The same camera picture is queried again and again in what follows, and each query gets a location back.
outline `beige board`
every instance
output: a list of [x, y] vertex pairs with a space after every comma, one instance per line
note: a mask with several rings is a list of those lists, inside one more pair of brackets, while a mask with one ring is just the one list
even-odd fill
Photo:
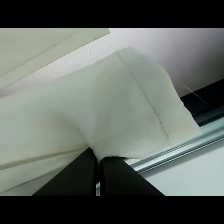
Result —
[[108, 33], [108, 28], [1, 28], [0, 88]]

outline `white fabric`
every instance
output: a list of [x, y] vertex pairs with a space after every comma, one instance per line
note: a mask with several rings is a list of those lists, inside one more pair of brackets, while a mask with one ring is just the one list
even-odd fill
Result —
[[[34, 161], [63, 153], [81, 153], [88, 146], [98, 160], [146, 158], [200, 133], [168, 74], [133, 49], [0, 99], [0, 107], [1, 172], [32, 167]], [[44, 170], [51, 170], [47, 163], [42, 164]], [[4, 191], [15, 186], [10, 183]]]
[[0, 28], [0, 88], [108, 33], [108, 28]]

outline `white wall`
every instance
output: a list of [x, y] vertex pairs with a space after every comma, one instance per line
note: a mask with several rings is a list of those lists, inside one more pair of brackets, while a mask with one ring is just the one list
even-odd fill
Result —
[[134, 47], [161, 63], [180, 96], [224, 78], [224, 29], [111, 28], [111, 33], [29, 77], [0, 90], [0, 96], [51, 81], [124, 47]]
[[224, 140], [142, 176], [167, 196], [223, 196]]

